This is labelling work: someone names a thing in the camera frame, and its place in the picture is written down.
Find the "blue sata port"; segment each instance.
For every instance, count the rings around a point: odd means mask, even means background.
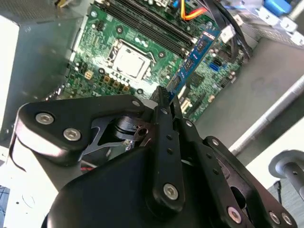
[[[219,71],[219,66],[214,63],[210,63],[209,67],[214,71]]]

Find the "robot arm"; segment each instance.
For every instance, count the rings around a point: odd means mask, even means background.
[[[200,138],[177,99],[169,104],[158,87],[151,100],[116,95],[20,108],[10,160],[28,171],[20,157],[30,153],[59,192],[43,227],[297,227],[219,139]],[[124,140],[133,148],[81,175],[82,159]]]

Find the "blue circuit board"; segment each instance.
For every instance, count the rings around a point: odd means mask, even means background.
[[[218,30],[206,30],[203,32],[193,50],[188,54],[187,58],[167,86],[170,102],[186,84],[187,79],[194,73],[195,69],[208,53],[210,47],[217,40],[220,33],[221,32]]]

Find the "white panel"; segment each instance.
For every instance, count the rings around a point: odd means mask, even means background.
[[[264,188],[269,189],[279,180],[268,171],[270,161],[275,156],[286,150],[304,151],[303,131],[304,117],[246,166]]]
[[[9,92],[10,77],[13,69],[15,50],[18,40],[19,26],[0,15],[1,35],[0,35],[0,69],[1,69],[1,89],[0,89],[0,129]]]

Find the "motherboard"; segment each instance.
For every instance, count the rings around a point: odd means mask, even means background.
[[[149,99],[157,86],[167,87],[201,34],[218,29],[205,15],[183,21],[173,3],[94,2],[58,98],[132,94]],[[235,80],[242,61],[239,51],[230,62],[229,45],[215,40],[177,94],[184,116],[198,120],[216,95]]]

